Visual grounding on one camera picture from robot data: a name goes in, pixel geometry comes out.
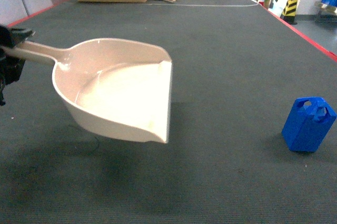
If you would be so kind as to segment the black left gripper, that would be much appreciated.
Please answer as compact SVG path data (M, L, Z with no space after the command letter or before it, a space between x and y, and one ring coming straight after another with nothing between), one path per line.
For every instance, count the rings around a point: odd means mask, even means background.
M25 60L9 56L3 49L14 48L32 37L35 31L29 28L9 28L1 25L1 105L5 105L5 86L19 80Z

